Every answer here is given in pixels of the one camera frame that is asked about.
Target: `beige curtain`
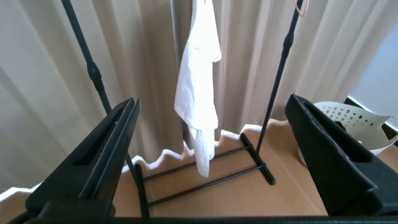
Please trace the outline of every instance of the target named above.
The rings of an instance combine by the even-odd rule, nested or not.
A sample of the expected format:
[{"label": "beige curtain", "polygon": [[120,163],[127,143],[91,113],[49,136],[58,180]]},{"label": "beige curtain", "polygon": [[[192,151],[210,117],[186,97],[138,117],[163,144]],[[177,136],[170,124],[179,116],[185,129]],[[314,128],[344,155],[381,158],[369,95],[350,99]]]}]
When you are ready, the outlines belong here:
[{"label": "beige curtain", "polygon": [[[129,150],[154,162],[181,153],[178,65],[190,27],[184,0],[72,1],[111,105],[140,98]],[[219,129],[261,124],[292,0],[213,1],[223,54],[215,64]],[[342,101],[398,18],[398,1],[311,1],[299,19],[273,117],[288,96]],[[60,1],[0,2],[0,192],[48,176],[105,115]]]}]

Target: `laundry basket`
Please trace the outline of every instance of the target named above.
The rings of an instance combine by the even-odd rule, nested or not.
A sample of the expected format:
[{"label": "laundry basket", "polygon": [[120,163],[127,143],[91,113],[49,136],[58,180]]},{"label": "laundry basket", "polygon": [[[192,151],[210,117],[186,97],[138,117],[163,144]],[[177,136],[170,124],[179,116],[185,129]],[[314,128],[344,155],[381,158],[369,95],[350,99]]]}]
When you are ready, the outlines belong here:
[{"label": "laundry basket", "polygon": [[[319,102],[314,104],[333,121],[339,121],[346,128],[349,135],[358,140],[374,155],[391,146],[397,139],[398,134],[388,140],[381,125],[395,116],[379,116],[362,108],[336,102]],[[305,164],[303,155],[298,149],[300,160]]]}]

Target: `floor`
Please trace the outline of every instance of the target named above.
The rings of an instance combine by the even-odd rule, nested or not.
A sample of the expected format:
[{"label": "floor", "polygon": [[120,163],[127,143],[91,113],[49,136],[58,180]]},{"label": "floor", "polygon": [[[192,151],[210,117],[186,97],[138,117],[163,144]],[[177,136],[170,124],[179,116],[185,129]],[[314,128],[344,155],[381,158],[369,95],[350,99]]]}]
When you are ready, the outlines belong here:
[{"label": "floor", "polygon": [[[259,131],[244,128],[255,145]],[[222,135],[216,154],[243,146],[236,136]],[[285,121],[269,124],[260,156],[276,178],[269,185],[259,170],[241,175],[220,184],[199,190],[180,198],[150,208],[152,217],[217,217],[217,216],[281,216],[326,215],[322,200],[310,177],[308,169],[297,155],[297,143],[290,126]],[[392,146],[379,157],[398,171],[398,148]],[[193,161],[186,156],[183,161],[165,157],[156,170],[145,170],[144,176],[162,172]],[[211,161],[210,176],[200,176],[196,167],[159,177],[146,182],[148,201],[189,189],[218,179],[239,170],[254,166],[246,151]],[[123,173],[114,198],[116,216],[141,215],[137,189],[129,172]]]}]

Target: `clothes rack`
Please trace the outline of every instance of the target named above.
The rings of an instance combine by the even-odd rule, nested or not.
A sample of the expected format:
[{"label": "clothes rack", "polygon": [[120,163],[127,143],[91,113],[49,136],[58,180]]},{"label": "clothes rack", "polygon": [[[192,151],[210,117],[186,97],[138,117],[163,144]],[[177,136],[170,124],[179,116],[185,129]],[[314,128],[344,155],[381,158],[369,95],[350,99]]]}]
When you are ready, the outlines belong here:
[{"label": "clothes rack", "polygon": [[[202,185],[199,185],[199,186],[184,190],[182,192],[170,195],[168,197],[164,197],[164,198],[155,200],[153,202],[148,202],[147,197],[146,197],[146,190],[145,190],[145,186],[144,186],[144,182],[145,181],[148,181],[148,180],[151,180],[151,179],[154,179],[154,178],[157,178],[157,177],[161,177],[163,175],[167,175],[167,174],[171,174],[171,173],[174,173],[174,172],[178,172],[180,170],[183,170],[183,169],[186,169],[186,168],[189,168],[189,167],[193,167],[193,166],[196,165],[196,162],[192,162],[190,164],[187,164],[187,165],[184,165],[184,166],[181,166],[181,167],[170,169],[170,170],[167,170],[165,172],[161,172],[159,174],[154,174],[154,175],[150,175],[148,177],[143,177],[142,176],[142,169],[141,169],[140,165],[139,164],[133,165],[132,162],[131,162],[131,157],[130,157],[129,153],[127,152],[125,160],[127,162],[127,165],[129,166],[131,174],[132,174],[132,176],[134,178],[134,181],[135,181],[135,183],[137,185],[138,194],[139,194],[139,201],[140,201],[140,205],[141,205],[142,218],[149,218],[150,217],[149,207],[152,207],[154,205],[158,205],[160,203],[175,199],[177,197],[181,197],[183,195],[186,195],[186,194],[189,194],[189,193],[192,193],[192,192],[196,192],[197,190],[204,189],[205,187],[210,187],[212,185],[218,184],[218,183],[223,182],[225,180],[229,180],[229,179],[232,179],[232,178],[235,178],[235,177],[239,177],[240,175],[247,174],[247,173],[252,172],[254,170],[260,170],[261,174],[264,176],[264,178],[267,180],[267,182],[269,184],[271,184],[271,185],[275,184],[275,178],[272,175],[271,171],[267,168],[266,163],[261,159],[261,157],[259,155],[259,151],[260,151],[260,148],[261,148],[261,145],[262,145],[263,138],[264,138],[265,133],[266,133],[266,129],[267,129],[267,124],[268,124],[269,118],[271,117],[272,107],[273,107],[274,102],[275,102],[275,98],[276,98],[277,90],[278,90],[278,87],[279,87],[280,79],[282,78],[285,62],[286,62],[287,57],[289,56],[289,51],[290,51],[290,48],[291,48],[291,46],[293,44],[293,41],[294,41],[294,30],[295,30],[295,27],[296,27],[296,24],[297,24],[297,21],[298,21],[298,18],[299,18],[299,14],[300,14],[299,10],[301,10],[302,3],[303,3],[303,0],[297,0],[297,2],[296,2],[297,7],[296,7],[296,10],[293,13],[292,22],[290,23],[290,28],[289,28],[288,34],[286,35],[285,40],[284,40],[283,50],[282,50],[282,57],[281,57],[281,60],[280,60],[280,63],[279,63],[277,75],[275,77],[275,82],[274,82],[274,86],[272,88],[271,97],[269,99],[269,104],[268,104],[268,108],[267,108],[266,115],[265,115],[265,118],[264,118],[264,122],[263,122],[263,125],[262,125],[261,133],[260,133],[260,136],[259,136],[259,139],[258,139],[258,142],[257,142],[257,148],[255,149],[253,144],[247,138],[247,136],[244,133],[241,133],[239,138],[240,138],[241,142],[243,143],[244,147],[240,147],[238,149],[233,149],[231,151],[218,154],[218,155],[216,155],[214,157],[214,159],[219,159],[221,157],[234,154],[236,152],[247,151],[249,153],[249,155],[251,156],[251,158],[253,159],[253,161],[256,163],[256,165],[254,167],[252,167],[252,168],[248,168],[248,169],[239,171],[237,173],[234,173],[234,174],[228,175],[226,177],[222,177],[222,178],[219,178],[217,180],[214,180],[214,181],[211,181],[211,182],[208,182],[208,183],[205,183],[205,184],[202,184]],[[101,81],[100,70],[98,69],[98,67],[96,66],[96,64],[94,63],[94,61],[93,61],[93,59],[91,57],[90,50],[89,50],[89,48],[87,46],[87,43],[86,43],[85,38],[84,38],[84,35],[83,35],[82,31],[81,31],[81,28],[80,28],[78,19],[76,17],[76,14],[75,14],[75,12],[73,10],[72,4],[71,4],[70,0],[62,0],[62,4],[63,4],[63,6],[65,8],[65,11],[67,13],[68,19],[69,19],[70,24],[71,24],[71,26],[73,28],[74,33],[75,33],[76,39],[77,39],[77,41],[79,43],[81,51],[82,51],[82,53],[84,55],[84,58],[86,60],[87,71],[88,71],[89,77],[93,81],[93,84],[94,84],[94,86],[96,88],[96,91],[99,94],[99,97],[101,98],[101,102],[102,102],[102,104],[104,106],[104,109],[105,109],[106,113],[109,114],[110,111],[111,111],[111,106],[109,104],[109,100],[108,100],[108,97],[106,95],[103,82]]]}]

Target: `hanging garment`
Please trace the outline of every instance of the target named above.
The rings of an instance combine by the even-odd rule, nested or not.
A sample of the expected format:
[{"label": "hanging garment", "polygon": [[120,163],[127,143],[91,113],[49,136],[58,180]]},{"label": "hanging garment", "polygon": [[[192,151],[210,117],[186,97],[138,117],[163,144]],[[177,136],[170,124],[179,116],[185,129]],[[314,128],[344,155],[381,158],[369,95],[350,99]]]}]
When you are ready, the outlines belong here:
[{"label": "hanging garment", "polygon": [[214,129],[218,118],[213,101],[213,62],[221,59],[213,3],[194,0],[190,35],[178,76],[174,110],[186,122],[198,171],[208,177],[214,157]]}]

